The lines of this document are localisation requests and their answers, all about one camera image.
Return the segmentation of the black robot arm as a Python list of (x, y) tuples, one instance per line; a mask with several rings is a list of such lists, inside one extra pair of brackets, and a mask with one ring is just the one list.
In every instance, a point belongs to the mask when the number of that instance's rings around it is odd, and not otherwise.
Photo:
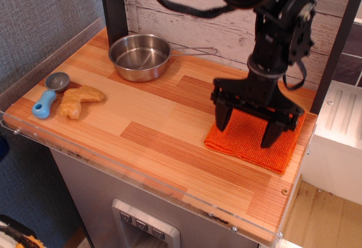
[(315, 0), (224, 0), (232, 8), (251, 8), (256, 13), (255, 47), (249, 56), (245, 79), (216, 78), (211, 98), (216, 126), (224, 130), (234, 109), (267, 121), (262, 148), (271, 147), (280, 135), (294, 130), (303, 109), (285, 97), (278, 81), (289, 66), (307, 73), (303, 57), (313, 41), (311, 25)]

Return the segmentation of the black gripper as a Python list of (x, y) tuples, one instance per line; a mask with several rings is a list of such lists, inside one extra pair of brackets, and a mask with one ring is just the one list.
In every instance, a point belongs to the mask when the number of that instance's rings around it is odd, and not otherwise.
[(303, 109), (288, 99), (276, 79), (249, 72), (245, 79), (215, 78), (211, 100), (215, 105), (216, 127), (224, 131), (233, 109), (268, 121), (261, 148), (270, 148), (280, 135), (294, 130)]

